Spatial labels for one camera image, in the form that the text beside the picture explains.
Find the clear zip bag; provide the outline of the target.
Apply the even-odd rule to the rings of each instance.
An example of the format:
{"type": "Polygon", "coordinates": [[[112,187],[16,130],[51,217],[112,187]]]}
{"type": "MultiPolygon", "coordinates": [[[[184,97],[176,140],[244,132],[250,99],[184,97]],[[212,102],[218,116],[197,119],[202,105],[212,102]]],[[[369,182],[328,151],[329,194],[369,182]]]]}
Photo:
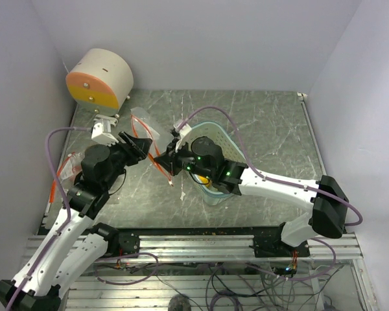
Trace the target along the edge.
{"type": "MultiPolygon", "coordinates": [[[[75,178],[82,171],[81,162],[84,158],[84,152],[72,152],[62,161],[56,175],[61,183],[61,186],[67,194],[68,190],[74,185],[75,178]]],[[[49,195],[49,203],[54,203],[56,200],[61,200],[61,194],[54,181],[49,195]]]]}
{"type": "Polygon", "coordinates": [[[166,151],[168,144],[173,140],[174,136],[165,130],[151,114],[141,107],[135,107],[130,110],[130,119],[135,137],[149,138],[152,140],[148,158],[152,162],[153,167],[167,178],[169,185],[173,186],[172,176],[157,164],[154,158],[166,151]]]}

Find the clear zip top bag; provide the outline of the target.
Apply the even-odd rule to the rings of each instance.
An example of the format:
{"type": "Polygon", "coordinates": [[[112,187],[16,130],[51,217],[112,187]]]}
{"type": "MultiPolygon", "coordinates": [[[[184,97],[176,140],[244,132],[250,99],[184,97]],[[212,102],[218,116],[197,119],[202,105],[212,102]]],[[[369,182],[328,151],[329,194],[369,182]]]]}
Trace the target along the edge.
{"type": "MultiPolygon", "coordinates": [[[[82,171],[81,162],[84,158],[84,152],[72,152],[62,161],[56,175],[61,183],[61,186],[67,194],[68,190],[74,185],[75,178],[82,171]]],[[[54,181],[49,195],[49,203],[54,203],[56,200],[61,200],[61,194],[54,181]]]]}

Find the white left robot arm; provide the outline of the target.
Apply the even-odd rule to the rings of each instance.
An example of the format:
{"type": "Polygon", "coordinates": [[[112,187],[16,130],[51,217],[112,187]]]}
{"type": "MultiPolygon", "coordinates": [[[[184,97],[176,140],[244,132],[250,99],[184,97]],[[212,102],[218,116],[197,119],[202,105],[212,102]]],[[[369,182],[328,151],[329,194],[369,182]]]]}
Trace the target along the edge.
{"type": "Polygon", "coordinates": [[[64,206],[43,242],[12,279],[0,281],[6,310],[58,310],[68,289],[93,262],[118,252],[118,230],[94,220],[117,178],[146,159],[152,144],[125,132],[119,137],[110,146],[94,144],[84,152],[82,170],[65,192],[64,206]]]}

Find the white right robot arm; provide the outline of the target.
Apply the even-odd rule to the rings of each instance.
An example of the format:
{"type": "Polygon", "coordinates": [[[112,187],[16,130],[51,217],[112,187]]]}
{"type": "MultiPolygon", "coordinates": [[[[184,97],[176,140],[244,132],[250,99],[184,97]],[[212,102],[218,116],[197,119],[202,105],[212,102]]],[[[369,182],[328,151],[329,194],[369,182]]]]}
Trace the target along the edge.
{"type": "Polygon", "coordinates": [[[170,175],[181,171],[207,178],[224,194],[259,196],[287,202],[302,209],[293,221],[283,222],[277,231],[253,246],[266,256],[289,255],[318,235],[338,239],[345,229],[348,199],[330,176],[321,180],[298,180],[261,172],[243,162],[226,159],[222,149],[203,136],[177,148],[174,139],[155,162],[170,175]]]}

